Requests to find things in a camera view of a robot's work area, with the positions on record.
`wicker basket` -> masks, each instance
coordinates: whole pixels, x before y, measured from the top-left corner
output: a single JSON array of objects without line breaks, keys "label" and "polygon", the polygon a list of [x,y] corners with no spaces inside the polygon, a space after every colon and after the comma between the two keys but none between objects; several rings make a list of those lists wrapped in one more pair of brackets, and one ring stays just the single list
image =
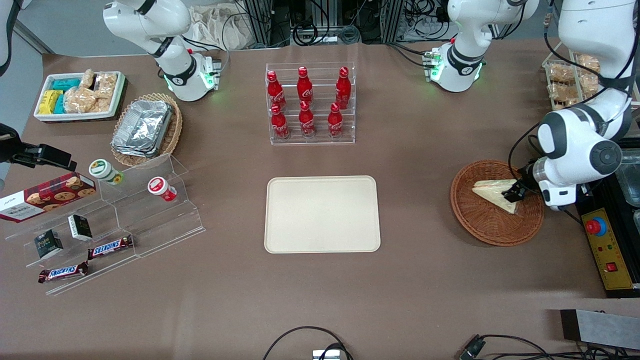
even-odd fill
[{"label": "wicker basket", "polygon": [[[162,146],[160,148],[160,153],[158,154],[158,156],[163,154],[171,154],[173,150],[175,150],[176,145],[178,145],[178,139],[180,138],[180,132],[182,131],[182,114],[180,113],[178,104],[176,104],[175,100],[173,100],[170,96],[165,94],[156,94],[156,93],[142,95],[135,101],[138,101],[138,100],[164,101],[164,102],[167,102],[168,104],[171,104],[173,108],[173,114],[171,115],[169,126],[166,128],[166,133],[164,134]],[[116,128],[113,131],[114,135],[116,131],[118,131],[118,128],[122,123],[122,119],[124,118],[124,115],[127,113],[129,108],[131,107],[131,104],[133,104],[135,101],[127,105],[125,110],[120,114],[120,118],[118,119]],[[111,152],[113,153],[113,156],[116,158],[116,160],[118,160],[119,163],[127,165],[129,167],[140,165],[152,159],[152,158],[145,158],[143,156],[132,156],[132,155],[120,154],[119,152],[115,151],[114,148],[111,148]]]},{"label": "wicker basket", "polygon": [[453,179],[453,212],[478,240],[497,246],[515,246],[530,240],[540,230],[544,215],[541,197],[527,196],[518,203],[516,213],[509,214],[471,190],[476,181],[512,178],[507,163],[481,160],[464,167]]}]

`brown paper tablecloth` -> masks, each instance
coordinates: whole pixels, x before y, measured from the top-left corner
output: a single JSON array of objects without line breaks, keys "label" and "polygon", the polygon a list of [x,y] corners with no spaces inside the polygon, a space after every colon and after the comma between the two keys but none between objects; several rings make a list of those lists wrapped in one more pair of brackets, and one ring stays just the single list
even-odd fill
[{"label": "brown paper tablecloth", "polygon": [[[432,44],[415,45],[430,49]],[[0,354],[6,359],[260,359],[299,325],[335,331],[357,359],[452,359],[475,333],[561,341],[553,309],[640,316],[638,300],[606,300],[580,226],[546,212],[540,233],[513,248],[484,245],[455,219],[449,185],[480,159],[505,160],[550,105],[541,40],[491,45],[481,77],[461,94],[425,82],[383,45],[286,47],[232,53],[220,90],[180,102],[174,155],[190,170],[189,198],[206,232],[57,297],[46,297],[22,252],[0,248]],[[355,145],[273,147],[264,104],[267,63],[353,60]],[[168,92],[150,56],[46,56],[44,73],[119,70],[125,103]],[[73,154],[83,171],[111,159],[114,122],[41,124],[23,140]],[[514,162],[531,157],[522,145]],[[63,174],[14,165],[6,190]],[[272,255],[263,247],[267,182],[278,176],[370,175],[382,245],[368,254]],[[273,359],[308,359],[330,343],[292,334]],[[529,348],[505,341],[491,350]]]}]

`red emergency stop button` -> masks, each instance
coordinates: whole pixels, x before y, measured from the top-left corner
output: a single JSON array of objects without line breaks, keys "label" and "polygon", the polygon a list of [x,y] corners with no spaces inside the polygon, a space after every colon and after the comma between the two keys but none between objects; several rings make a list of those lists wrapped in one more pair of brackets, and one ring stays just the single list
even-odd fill
[{"label": "red emergency stop button", "polygon": [[596,220],[589,220],[586,224],[584,224],[584,226],[587,228],[587,233],[592,235],[599,233],[602,229],[602,226],[600,226],[600,223]]},{"label": "red emergency stop button", "polygon": [[618,271],[618,267],[616,266],[616,263],[606,263],[605,266],[607,267],[608,272]]}]

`coca-cola bottle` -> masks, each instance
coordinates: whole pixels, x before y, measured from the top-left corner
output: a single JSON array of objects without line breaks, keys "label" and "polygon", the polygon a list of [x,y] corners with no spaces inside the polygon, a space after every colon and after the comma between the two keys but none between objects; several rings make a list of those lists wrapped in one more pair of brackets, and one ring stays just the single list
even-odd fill
[{"label": "coca-cola bottle", "polygon": [[302,130],[302,136],[306,139],[310,139],[316,135],[316,127],[314,126],[314,114],[309,110],[309,102],[300,102],[300,129]]},{"label": "coca-cola bottle", "polygon": [[328,117],[329,135],[332,139],[342,136],[342,114],[340,113],[340,105],[337,102],[331,104],[331,112]]},{"label": "coca-cola bottle", "polygon": [[291,132],[287,126],[287,118],[280,112],[280,105],[278,104],[271,105],[271,127],[278,139],[285,140],[291,137]]},{"label": "coca-cola bottle", "polygon": [[298,68],[298,97],[300,101],[307,101],[311,108],[314,103],[314,86],[307,75],[306,67],[301,66]]},{"label": "coca-cola bottle", "polygon": [[351,82],[349,80],[349,68],[343,66],[340,68],[340,77],[335,84],[335,102],[338,103],[340,109],[344,110],[349,105],[351,97]]},{"label": "coca-cola bottle", "polygon": [[269,81],[269,85],[267,86],[269,101],[271,101],[271,104],[280,105],[280,111],[285,111],[287,109],[287,101],[284,99],[284,90],[282,90],[282,85],[278,81],[276,72],[267,72],[267,80]]}]

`yellow control panel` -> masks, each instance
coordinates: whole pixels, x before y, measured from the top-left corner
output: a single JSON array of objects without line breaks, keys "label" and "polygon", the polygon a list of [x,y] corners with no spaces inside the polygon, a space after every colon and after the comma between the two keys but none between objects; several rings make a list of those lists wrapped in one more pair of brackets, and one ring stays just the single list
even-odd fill
[{"label": "yellow control panel", "polygon": [[620,255],[618,241],[611,231],[611,223],[604,208],[583,215],[582,223],[586,228],[591,251],[605,289],[631,289],[631,276],[625,260]]}]

